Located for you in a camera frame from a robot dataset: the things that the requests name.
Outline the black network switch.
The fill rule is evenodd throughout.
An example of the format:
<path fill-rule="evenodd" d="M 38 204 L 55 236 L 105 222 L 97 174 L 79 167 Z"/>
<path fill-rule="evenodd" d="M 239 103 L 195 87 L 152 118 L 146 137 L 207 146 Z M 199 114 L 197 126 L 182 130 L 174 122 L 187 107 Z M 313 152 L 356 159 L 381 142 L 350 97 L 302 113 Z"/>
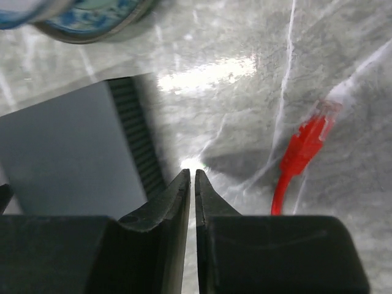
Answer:
<path fill-rule="evenodd" d="M 112 78 L 1 117 L 1 169 L 23 214 L 116 219 L 166 188 L 145 107 L 155 85 Z"/>

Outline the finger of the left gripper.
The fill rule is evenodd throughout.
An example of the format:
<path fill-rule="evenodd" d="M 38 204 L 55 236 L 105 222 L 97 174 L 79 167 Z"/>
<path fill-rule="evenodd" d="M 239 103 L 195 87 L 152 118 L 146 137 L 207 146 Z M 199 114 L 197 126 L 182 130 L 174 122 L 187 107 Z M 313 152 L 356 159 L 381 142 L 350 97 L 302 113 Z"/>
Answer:
<path fill-rule="evenodd" d="M 3 214 L 13 197 L 13 191 L 9 184 L 0 186 L 0 214 Z"/>

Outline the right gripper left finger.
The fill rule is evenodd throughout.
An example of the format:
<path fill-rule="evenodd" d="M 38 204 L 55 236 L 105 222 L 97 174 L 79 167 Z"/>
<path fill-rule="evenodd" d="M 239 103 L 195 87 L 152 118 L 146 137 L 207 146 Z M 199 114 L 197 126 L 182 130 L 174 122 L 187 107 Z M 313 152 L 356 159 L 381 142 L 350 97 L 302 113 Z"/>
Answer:
<path fill-rule="evenodd" d="M 190 171 L 119 220 L 1 216 L 2 293 L 180 293 Z"/>

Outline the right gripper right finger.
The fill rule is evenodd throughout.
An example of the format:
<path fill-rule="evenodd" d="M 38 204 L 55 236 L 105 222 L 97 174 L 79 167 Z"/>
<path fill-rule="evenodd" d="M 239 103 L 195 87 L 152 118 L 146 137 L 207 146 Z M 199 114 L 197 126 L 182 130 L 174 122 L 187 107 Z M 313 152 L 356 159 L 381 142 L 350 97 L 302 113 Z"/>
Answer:
<path fill-rule="evenodd" d="M 331 216 L 243 216 L 195 174 L 201 293 L 369 293 L 352 237 Z"/>

